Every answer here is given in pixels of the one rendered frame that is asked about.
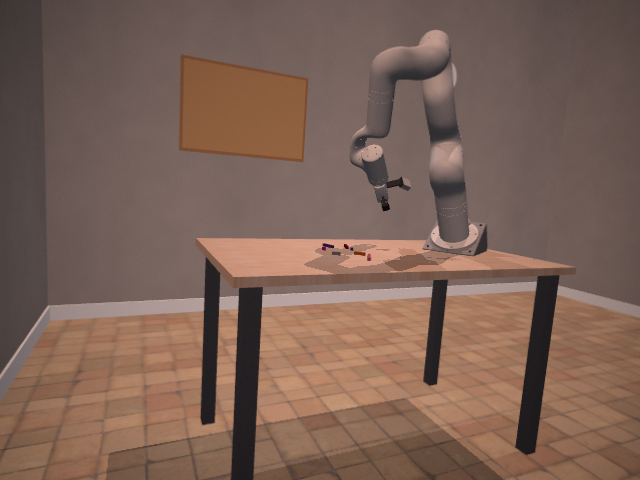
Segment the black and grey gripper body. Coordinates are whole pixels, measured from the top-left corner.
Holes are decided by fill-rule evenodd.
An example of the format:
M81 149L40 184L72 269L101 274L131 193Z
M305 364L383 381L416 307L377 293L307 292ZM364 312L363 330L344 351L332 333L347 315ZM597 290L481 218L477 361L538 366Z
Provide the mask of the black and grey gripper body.
M384 183L383 185L380 185L380 186L374 186L374 190L375 190L375 194L376 194L378 203L381 202L382 196L384 196L384 195L386 196L386 197L384 196L386 200L389 199L388 198L388 190L387 190L386 183Z

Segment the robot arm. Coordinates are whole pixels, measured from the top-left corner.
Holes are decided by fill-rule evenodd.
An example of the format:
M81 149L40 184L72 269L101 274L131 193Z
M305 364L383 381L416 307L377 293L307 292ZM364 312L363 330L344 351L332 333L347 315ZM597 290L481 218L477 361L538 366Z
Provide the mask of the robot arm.
M429 31L420 46L390 48L373 60L367 123L351 140L350 161L366 172L369 183L374 186L386 183L387 188L411 188L410 180L403 177L387 182L389 175L383 149L378 145L365 147L367 138L385 138L389 134L398 80L422 80L430 135L429 179L438 220L431 234L432 242L444 250L470 247L479 234L468 219L464 151L456 117L451 47L446 33Z

